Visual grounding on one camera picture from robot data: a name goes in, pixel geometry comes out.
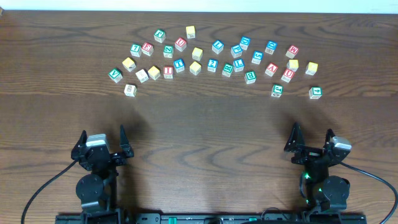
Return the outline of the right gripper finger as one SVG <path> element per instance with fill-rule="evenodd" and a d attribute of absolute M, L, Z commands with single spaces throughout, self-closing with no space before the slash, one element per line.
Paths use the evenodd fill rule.
<path fill-rule="evenodd" d="M 292 126 L 291 134 L 285 145 L 285 151 L 301 151 L 305 146 L 302 131 L 298 122 Z"/>
<path fill-rule="evenodd" d="M 335 143 L 333 142 L 333 138 L 335 137 L 335 134 L 332 129 L 328 129 L 326 131 L 326 136 L 325 136 L 325 145 L 332 145 L 334 146 Z"/>

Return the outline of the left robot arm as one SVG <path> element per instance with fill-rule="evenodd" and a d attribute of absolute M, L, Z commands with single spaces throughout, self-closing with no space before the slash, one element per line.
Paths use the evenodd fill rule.
<path fill-rule="evenodd" d="M 76 185 L 81 201 L 82 223 L 128 223 L 127 210 L 117 206 L 118 166 L 134 156 L 124 127 L 120 127 L 120 152 L 110 153 L 105 134 L 88 136 L 82 132 L 71 151 L 71 158 L 90 173 Z"/>

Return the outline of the red A block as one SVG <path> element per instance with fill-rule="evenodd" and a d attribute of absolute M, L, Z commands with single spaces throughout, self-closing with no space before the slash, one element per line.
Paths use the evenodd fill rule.
<path fill-rule="evenodd" d="M 270 63 L 265 70 L 265 74 L 270 77 L 273 77 L 275 72 L 277 71 L 277 69 L 278 69 L 278 66 L 276 64 Z"/>

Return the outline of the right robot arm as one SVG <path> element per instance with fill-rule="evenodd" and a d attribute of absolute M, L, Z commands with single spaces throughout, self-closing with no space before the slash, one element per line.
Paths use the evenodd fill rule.
<path fill-rule="evenodd" d="M 314 222 L 315 215 L 322 213 L 339 216 L 347 208 L 350 182 L 330 175 L 329 168 L 341 162 L 351 152 L 351 148 L 351 143 L 336 136 L 332 129 L 326 131 L 322 148 L 307 146 L 300 125 L 293 124 L 284 151 L 294 154 L 291 158 L 293 164 L 304 166 L 299 189 L 308 205 L 308 210 L 302 215 L 305 222 Z"/>

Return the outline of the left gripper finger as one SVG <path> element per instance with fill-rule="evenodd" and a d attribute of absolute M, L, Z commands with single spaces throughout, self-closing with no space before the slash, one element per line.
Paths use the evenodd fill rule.
<path fill-rule="evenodd" d="M 86 131 L 83 130 L 81 133 L 81 136 L 77 142 L 77 146 L 78 147 L 85 147 L 86 146 L 86 140 L 87 140 L 87 134 Z"/>
<path fill-rule="evenodd" d="M 129 152 L 131 150 L 131 145 L 129 143 L 129 140 L 126 136 L 125 129 L 123 125 L 120 125 L 120 143 L 119 143 L 120 148 L 124 152 Z"/>

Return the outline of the blue 2 block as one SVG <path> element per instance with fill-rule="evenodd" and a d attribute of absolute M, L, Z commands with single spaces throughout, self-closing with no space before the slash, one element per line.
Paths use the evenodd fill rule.
<path fill-rule="evenodd" d="M 216 72 L 218 66 L 218 61 L 215 59 L 209 59 L 208 61 L 208 71 L 209 72 Z"/>

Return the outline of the red I block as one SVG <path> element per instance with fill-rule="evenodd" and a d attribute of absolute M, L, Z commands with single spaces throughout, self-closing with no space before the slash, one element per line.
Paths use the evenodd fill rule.
<path fill-rule="evenodd" d="M 165 66 L 163 69 L 164 78 L 165 79 L 173 79 L 174 78 L 174 68 L 171 66 Z"/>

